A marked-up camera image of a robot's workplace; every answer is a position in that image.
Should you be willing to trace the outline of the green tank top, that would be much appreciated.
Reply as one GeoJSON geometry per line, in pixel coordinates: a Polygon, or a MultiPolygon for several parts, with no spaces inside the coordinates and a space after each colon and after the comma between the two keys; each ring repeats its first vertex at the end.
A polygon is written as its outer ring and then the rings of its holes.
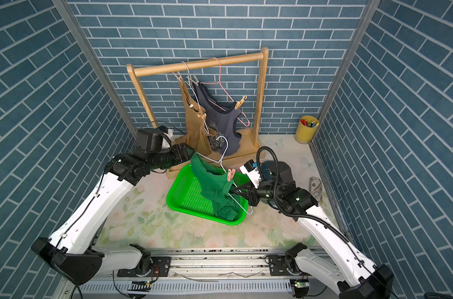
{"type": "Polygon", "coordinates": [[[230,196],[233,182],[227,180],[227,173],[208,164],[198,153],[190,161],[192,173],[201,186],[201,195],[212,204],[213,215],[225,221],[235,221],[241,209],[239,200],[230,196]]]}

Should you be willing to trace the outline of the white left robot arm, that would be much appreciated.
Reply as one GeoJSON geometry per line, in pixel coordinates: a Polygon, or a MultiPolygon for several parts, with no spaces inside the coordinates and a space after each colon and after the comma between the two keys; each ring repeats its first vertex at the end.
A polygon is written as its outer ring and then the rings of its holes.
{"type": "Polygon", "coordinates": [[[185,143],[148,151],[136,147],[115,156],[105,166],[100,182],[72,216],[49,237],[37,238],[31,250],[75,286],[97,274],[133,270],[136,276],[150,273],[151,253],[137,244],[104,249],[92,244],[95,235],[117,203],[151,171],[188,162],[195,150],[185,143]]]}

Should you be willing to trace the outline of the pink clothespin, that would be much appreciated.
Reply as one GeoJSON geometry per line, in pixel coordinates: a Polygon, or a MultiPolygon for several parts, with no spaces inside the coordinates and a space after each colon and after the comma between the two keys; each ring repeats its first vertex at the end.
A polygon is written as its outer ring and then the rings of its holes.
{"type": "Polygon", "coordinates": [[[228,172],[227,172],[227,180],[229,182],[233,182],[233,178],[235,176],[235,173],[236,173],[236,169],[228,169],[228,172]]]}

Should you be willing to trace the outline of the light blue wire hanger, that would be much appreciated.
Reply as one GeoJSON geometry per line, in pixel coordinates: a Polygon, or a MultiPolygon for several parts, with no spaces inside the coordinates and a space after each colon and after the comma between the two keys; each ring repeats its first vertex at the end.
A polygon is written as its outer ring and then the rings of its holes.
{"type": "Polygon", "coordinates": [[[250,215],[253,212],[249,212],[248,207],[245,209],[240,201],[230,193],[233,190],[232,187],[238,185],[234,181],[236,169],[227,171],[223,166],[223,159],[229,147],[228,141],[224,136],[218,136],[216,140],[225,141],[225,149],[220,159],[216,161],[200,153],[196,153],[191,159],[191,168],[200,182],[202,196],[213,203],[215,215],[224,220],[231,220],[230,215],[233,214],[236,207],[238,207],[238,211],[235,211],[235,215],[240,210],[250,215]]]}

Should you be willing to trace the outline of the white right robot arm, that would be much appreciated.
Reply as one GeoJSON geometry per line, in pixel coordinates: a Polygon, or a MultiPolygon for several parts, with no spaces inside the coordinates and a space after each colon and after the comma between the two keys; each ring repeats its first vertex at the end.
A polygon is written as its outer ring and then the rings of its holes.
{"type": "Polygon", "coordinates": [[[331,261],[318,257],[298,243],[285,253],[287,268],[318,279],[342,299],[388,299],[394,275],[361,253],[330,221],[319,202],[307,190],[296,186],[291,168],[284,162],[249,160],[240,167],[249,182],[233,189],[249,205],[269,203],[282,215],[307,230],[327,252],[331,261]]]}

